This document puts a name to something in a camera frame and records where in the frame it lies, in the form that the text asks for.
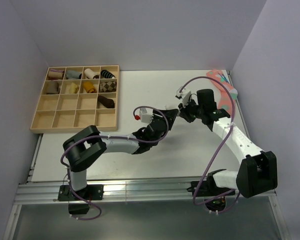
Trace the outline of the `white sock pair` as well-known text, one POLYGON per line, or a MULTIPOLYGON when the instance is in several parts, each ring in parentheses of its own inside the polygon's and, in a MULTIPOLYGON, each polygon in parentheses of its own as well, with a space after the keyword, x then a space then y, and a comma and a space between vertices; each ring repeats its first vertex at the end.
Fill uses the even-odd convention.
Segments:
POLYGON ((166 110, 173 110, 178 108, 175 104, 166 104, 164 107, 166 110))

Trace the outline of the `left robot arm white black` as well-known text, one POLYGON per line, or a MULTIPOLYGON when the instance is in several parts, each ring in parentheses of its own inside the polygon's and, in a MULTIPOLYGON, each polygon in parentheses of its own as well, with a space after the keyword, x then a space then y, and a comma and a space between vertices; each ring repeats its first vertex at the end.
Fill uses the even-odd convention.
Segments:
POLYGON ((149 151, 172 129, 178 109, 154 109, 148 125, 127 135, 111 135, 89 125, 67 139, 62 147, 61 163, 67 167, 69 194, 81 200, 88 193, 87 169, 103 154, 139 155, 149 151))

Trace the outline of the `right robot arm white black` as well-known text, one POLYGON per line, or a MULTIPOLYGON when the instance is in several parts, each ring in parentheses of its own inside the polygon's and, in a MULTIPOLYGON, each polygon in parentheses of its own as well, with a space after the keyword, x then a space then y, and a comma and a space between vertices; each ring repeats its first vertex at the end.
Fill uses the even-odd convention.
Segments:
POLYGON ((208 173, 198 191, 200 196, 234 194, 238 190, 243 197, 274 190, 278 186, 277 158, 272 151, 263 151, 255 145, 234 123, 224 109, 218 109, 211 89, 198 90, 197 100, 186 88, 180 88, 176 97, 181 99, 179 116, 192 123, 196 119, 219 136, 232 151, 239 163, 238 171, 219 169, 208 173))

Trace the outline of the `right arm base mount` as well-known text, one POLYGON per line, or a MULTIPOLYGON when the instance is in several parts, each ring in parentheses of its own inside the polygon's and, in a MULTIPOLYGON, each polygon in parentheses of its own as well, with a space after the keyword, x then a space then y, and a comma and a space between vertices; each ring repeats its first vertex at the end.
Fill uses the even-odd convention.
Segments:
MULTIPOLYGON (((199 181, 191 181, 190 187, 188 187, 186 190, 194 195, 195 190, 197 188, 199 181)), ((197 196, 198 197, 215 197, 221 194, 224 194, 228 192, 230 189, 226 187, 217 187, 214 182, 211 180, 204 180, 199 187, 197 196)), ((220 196, 218 198, 213 199, 212 201, 205 204, 208 210, 216 212, 216 211, 222 211, 226 208, 226 196, 234 196, 235 191, 232 190, 227 195, 220 196)))

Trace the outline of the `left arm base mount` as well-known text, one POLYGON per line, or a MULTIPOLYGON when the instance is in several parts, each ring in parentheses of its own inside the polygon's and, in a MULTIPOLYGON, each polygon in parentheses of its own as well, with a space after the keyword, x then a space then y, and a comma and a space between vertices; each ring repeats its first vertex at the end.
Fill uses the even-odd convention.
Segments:
MULTIPOLYGON (((85 188, 76 191, 75 193, 87 201, 100 201, 103 199, 104 186, 102 184, 87 185, 85 188)), ((59 202, 80 201, 80 199, 71 191, 68 185, 61 185, 57 200, 59 202)), ((90 210, 88 203, 69 203, 68 212, 72 215, 85 215, 90 210)))

